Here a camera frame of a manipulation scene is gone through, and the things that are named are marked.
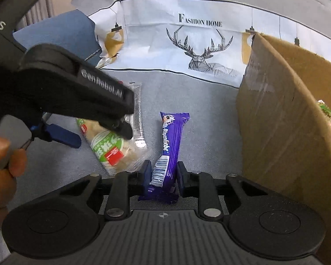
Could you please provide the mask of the person's left hand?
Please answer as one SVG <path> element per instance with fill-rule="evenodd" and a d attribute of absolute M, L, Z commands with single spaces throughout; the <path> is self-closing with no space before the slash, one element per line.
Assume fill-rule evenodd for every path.
<path fill-rule="evenodd" d="M 16 178 L 24 174 L 26 164 L 26 151 L 18 149 L 12 153 L 8 168 L 0 169 L 0 229 L 8 214 L 7 205 L 13 199 L 17 189 Z"/>

